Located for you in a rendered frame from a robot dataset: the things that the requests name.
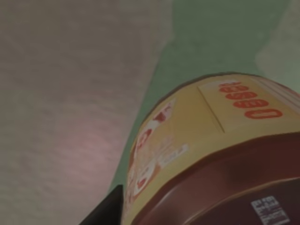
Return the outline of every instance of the white printed code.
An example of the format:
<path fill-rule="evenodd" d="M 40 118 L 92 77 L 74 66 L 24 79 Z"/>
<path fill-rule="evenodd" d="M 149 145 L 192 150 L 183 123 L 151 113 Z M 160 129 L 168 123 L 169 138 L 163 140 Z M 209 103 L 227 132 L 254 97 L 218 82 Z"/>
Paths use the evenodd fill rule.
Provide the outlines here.
<path fill-rule="evenodd" d="M 273 196 L 253 201 L 251 205 L 263 225 L 283 225 L 290 222 L 289 217 Z"/>

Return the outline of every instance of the beige surface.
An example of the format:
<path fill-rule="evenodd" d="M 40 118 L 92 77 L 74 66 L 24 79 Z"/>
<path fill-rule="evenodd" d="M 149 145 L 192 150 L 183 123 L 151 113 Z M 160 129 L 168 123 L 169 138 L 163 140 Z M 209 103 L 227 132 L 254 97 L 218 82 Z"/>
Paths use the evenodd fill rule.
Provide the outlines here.
<path fill-rule="evenodd" d="M 0 221 L 78 224 L 101 201 L 170 33 L 161 0 L 0 4 Z"/>

